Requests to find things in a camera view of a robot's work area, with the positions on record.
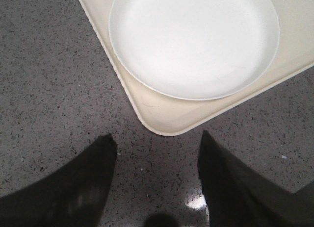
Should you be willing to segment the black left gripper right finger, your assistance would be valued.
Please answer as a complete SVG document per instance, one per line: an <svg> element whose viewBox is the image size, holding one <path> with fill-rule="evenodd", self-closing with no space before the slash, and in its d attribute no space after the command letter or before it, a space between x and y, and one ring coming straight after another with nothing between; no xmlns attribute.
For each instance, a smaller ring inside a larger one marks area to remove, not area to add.
<svg viewBox="0 0 314 227"><path fill-rule="evenodd" d="M256 173L205 130L197 161L211 227L312 227L314 184L291 193Z"/></svg>

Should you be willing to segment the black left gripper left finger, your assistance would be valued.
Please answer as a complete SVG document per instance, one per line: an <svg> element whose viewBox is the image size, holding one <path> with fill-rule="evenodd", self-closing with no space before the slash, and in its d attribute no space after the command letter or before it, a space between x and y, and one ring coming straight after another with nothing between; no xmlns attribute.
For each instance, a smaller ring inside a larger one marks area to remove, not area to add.
<svg viewBox="0 0 314 227"><path fill-rule="evenodd" d="M63 167L0 199L2 227L96 227L117 156L112 135L99 136Z"/></svg>

